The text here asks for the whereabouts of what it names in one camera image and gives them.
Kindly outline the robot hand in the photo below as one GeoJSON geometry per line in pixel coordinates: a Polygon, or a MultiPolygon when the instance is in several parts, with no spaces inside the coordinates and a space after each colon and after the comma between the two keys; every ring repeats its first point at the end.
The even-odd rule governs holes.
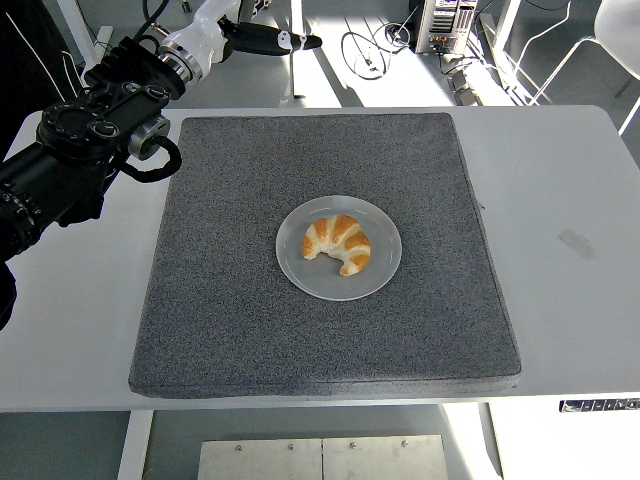
{"type": "Polygon", "coordinates": [[[205,69],[236,51],[286,56],[322,46],[317,36],[255,23],[254,17],[268,5],[267,1],[206,1],[192,23],[169,34],[159,51],[205,69]]]}

